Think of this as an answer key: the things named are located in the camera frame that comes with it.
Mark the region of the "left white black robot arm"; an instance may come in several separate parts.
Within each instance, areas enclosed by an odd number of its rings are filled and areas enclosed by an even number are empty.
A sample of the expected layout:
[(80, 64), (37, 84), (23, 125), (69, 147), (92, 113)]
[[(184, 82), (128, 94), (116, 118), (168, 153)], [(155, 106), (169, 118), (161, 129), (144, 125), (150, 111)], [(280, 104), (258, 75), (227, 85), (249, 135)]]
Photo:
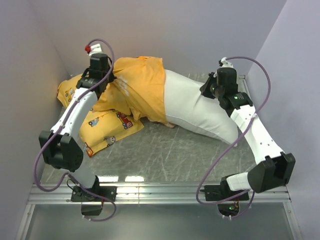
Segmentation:
[(99, 97), (114, 80), (113, 62), (105, 53), (93, 53), (89, 67), (75, 86), (73, 98), (60, 120), (39, 135), (40, 155), (47, 165), (64, 170), (89, 201), (101, 195), (100, 182), (83, 163), (84, 153), (77, 143), (80, 128)]

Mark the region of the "orange Mickey Mouse pillowcase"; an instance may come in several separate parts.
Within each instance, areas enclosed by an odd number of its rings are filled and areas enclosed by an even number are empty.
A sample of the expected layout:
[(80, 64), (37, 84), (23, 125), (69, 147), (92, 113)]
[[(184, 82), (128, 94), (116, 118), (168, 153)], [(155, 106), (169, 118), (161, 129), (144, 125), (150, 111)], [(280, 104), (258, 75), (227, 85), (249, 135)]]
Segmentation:
[(109, 83), (93, 106), (95, 111), (116, 110), (135, 120), (148, 118), (166, 125), (165, 69), (163, 59), (153, 56), (121, 57)]

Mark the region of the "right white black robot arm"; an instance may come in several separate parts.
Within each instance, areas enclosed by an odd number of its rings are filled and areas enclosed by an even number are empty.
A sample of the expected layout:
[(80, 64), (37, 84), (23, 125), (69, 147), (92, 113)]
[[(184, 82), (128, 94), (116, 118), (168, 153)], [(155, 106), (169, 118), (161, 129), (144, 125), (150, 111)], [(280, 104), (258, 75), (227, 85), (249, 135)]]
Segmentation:
[(232, 67), (218, 68), (209, 74), (201, 92), (218, 100), (244, 135), (256, 163), (248, 172), (223, 177), (218, 189), (219, 198), (231, 200), (242, 191), (262, 193), (287, 185), (296, 159), (276, 144), (258, 117), (248, 94), (238, 90), (237, 71)]

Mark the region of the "white pillow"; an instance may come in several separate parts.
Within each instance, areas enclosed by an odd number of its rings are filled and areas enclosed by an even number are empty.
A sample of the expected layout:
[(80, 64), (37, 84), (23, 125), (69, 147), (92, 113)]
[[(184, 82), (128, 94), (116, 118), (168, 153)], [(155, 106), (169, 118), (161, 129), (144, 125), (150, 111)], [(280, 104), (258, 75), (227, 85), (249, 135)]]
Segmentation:
[(165, 70), (164, 111), (167, 122), (193, 133), (232, 144), (239, 136), (238, 127), (217, 99), (201, 95), (203, 84)]

